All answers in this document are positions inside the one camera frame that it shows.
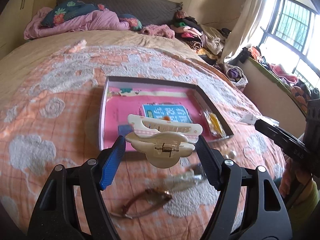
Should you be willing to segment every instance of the white hair clip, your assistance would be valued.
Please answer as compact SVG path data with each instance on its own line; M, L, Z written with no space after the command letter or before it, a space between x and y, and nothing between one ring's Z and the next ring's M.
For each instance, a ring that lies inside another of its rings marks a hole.
M180 157L188 157L202 133L197 123L172 122L134 114L128 115L133 127L125 139L138 152L145 153L147 160L157 168L170 168Z

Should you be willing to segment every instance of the orange blanket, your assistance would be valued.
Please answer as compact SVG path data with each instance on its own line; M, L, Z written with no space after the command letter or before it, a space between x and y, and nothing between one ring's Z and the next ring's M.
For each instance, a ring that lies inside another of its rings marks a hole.
M282 174L284 158L274 143L253 126L237 123L244 111L260 114L219 71L202 61L190 61L160 49L121 46L63 48L38 65L0 113L0 196L6 210L26 231L37 197L55 165L81 165L99 154L97 120L106 76L134 76L199 85L230 125L233 138L212 145L222 153L236 151L243 167L264 165L271 177ZM116 212L133 196L169 174L182 173L191 155L169 169L146 160L121 162L111 186L102 192L106 207ZM174 194L163 209L139 219L112 218L122 239L199 239L218 193L208 184ZM89 233L80 190L75 198L82 230ZM149 205L141 201L132 212ZM240 197L237 225L244 207Z

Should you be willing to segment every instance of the yellow object in plastic wrapper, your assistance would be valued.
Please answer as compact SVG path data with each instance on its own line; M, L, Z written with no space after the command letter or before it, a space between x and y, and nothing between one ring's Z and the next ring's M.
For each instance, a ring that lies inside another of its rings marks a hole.
M220 123L220 121L218 120L217 116L212 113L212 112L208 112L208 110L205 110L204 112L204 116L207 119L209 128L211 133L219 138L223 138L226 136L226 133L224 131L224 129L222 128L222 125Z

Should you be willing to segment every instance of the silver screw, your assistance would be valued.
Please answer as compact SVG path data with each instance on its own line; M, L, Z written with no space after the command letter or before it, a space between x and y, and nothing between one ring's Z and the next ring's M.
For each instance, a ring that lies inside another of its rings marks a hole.
M232 166L234 164L234 162L232 160L225 160L224 163L228 166Z
M61 164L59 164L59 165L55 166L54 170L55 171L61 171L62 168L63 168L63 166Z
M96 159L90 159L88 160L88 164L89 165L95 165L97 163L97 160Z
M261 171L261 172L265 172L265 171L266 171L266 168L263 167L263 166L258 166L258 170Z

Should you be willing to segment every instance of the window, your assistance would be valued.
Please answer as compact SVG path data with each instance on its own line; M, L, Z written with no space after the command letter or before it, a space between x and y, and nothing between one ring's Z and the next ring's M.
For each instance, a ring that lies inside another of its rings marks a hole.
M267 62L281 64L287 73L320 89L320 16L295 0L267 0L260 28L252 43L258 44Z

